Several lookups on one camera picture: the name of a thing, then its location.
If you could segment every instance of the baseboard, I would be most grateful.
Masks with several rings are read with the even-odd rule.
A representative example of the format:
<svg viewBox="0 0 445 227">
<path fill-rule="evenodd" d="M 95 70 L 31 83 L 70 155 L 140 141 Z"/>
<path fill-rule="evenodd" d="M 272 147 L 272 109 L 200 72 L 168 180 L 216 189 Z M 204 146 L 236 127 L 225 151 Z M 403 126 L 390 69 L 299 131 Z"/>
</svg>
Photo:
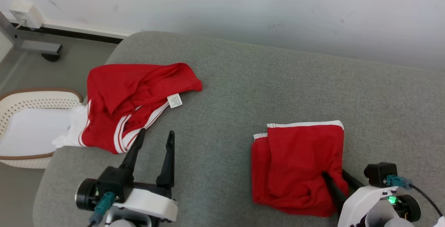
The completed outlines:
<svg viewBox="0 0 445 227">
<path fill-rule="evenodd" d="M 11 23 L 16 25 L 18 24 L 17 19 L 13 16 L 5 16 Z M 115 32 L 103 29 L 95 29 L 87 26 L 61 24 L 51 21 L 45 21 L 43 23 L 43 26 L 39 29 L 30 29 L 26 27 L 26 24 L 25 26 L 20 27 L 20 29 L 52 35 L 62 35 L 64 37 L 102 41 L 107 43 L 120 43 L 123 39 L 131 35 L 131 33 L 126 32 Z"/>
</svg>

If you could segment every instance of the metal stand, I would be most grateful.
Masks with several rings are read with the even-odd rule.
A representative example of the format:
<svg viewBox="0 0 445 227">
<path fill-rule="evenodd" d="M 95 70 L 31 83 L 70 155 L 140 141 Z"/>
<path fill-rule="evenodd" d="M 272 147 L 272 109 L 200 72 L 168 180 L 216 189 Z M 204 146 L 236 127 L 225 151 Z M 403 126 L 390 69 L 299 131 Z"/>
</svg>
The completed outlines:
<svg viewBox="0 0 445 227">
<path fill-rule="evenodd" d="M 3 32 L 9 38 L 16 49 L 41 53 L 42 57 L 50 62 L 56 62 L 60 58 L 61 44 L 24 40 L 21 37 L 20 31 L 11 24 L 1 11 L 0 32 Z"/>
</svg>

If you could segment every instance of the white wall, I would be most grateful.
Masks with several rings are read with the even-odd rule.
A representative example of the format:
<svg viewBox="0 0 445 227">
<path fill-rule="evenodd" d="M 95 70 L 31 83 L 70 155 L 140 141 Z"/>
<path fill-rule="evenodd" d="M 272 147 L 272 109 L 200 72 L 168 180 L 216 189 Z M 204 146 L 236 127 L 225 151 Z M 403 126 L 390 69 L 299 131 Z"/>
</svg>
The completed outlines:
<svg viewBox="0 0 445 227">
<path fill-rule="evenodd" d="M 6 14 L 14 0 L 0 0 Z M 445 70 L 445 0 L 27 0 L 46 24 L 156 30 Z"/>
</svg>

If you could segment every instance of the gray floor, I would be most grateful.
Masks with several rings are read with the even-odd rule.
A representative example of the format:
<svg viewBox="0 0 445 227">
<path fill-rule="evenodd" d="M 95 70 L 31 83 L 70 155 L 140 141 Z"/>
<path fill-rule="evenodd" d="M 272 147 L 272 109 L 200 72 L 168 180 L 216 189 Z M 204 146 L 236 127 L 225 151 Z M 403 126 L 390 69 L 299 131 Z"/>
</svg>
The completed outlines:
<svg viewBox="0 0 445 227">
<path fill-rule="evenodd" d="M 16 89 L 64 87 L 86 96 L 90 69 L 102 65 L 116 44 L 22 32 L 24 38 L 63 45 L 58 62 L 40 54 L 12 50 L 0 63 L 0 95 Z M 32 227 L 32 204 L 45 170 L 10 167 L 0 162 L 1 226 Z"/>
</svg>

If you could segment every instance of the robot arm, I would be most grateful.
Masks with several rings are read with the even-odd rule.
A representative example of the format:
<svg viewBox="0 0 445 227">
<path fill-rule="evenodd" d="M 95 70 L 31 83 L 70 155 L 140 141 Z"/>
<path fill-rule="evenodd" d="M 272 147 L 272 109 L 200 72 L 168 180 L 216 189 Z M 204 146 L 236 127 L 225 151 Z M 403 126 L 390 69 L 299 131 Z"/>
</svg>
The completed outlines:
<svg viewBox="0 0 445 227">
<path fill-rule="evenodd" d="M 98 179 L 88 178 L 80 184 L 76 205 L 94 211 L 89 226 L 98 225 L 107 211 L 107 227 L 114 227 L 114 222 L 128 227 L 157 227 L 160 222 L 176 221 L 178 206 L 171 196 L 175 186 L 175 133 L 169 133 L 156 184 L 135 183 L 132 175 L 144 136 L 145 129 L 141 129 L 119 168 L 107 167 Z"/>
<path fill-rule="evenodd" d="M 411 227 L 421 217 L 421 208 L 410 195 L 396 195 L 397 188 L 416 189 L 434 206 L 439 220 L 434 227 L 445 227 L 445 219 L 432 202 L 413 182 L 397 176 L 395 164 L 381 162 L 369 164 L 364 170 L 370 186 L 364 186 L 343 170 L 343 178 L 356 191 L 349 197 L 337 188 L 332 178 L 323 173 L 323 178 L 338 210 L 338 227 Z"/>
</svg>

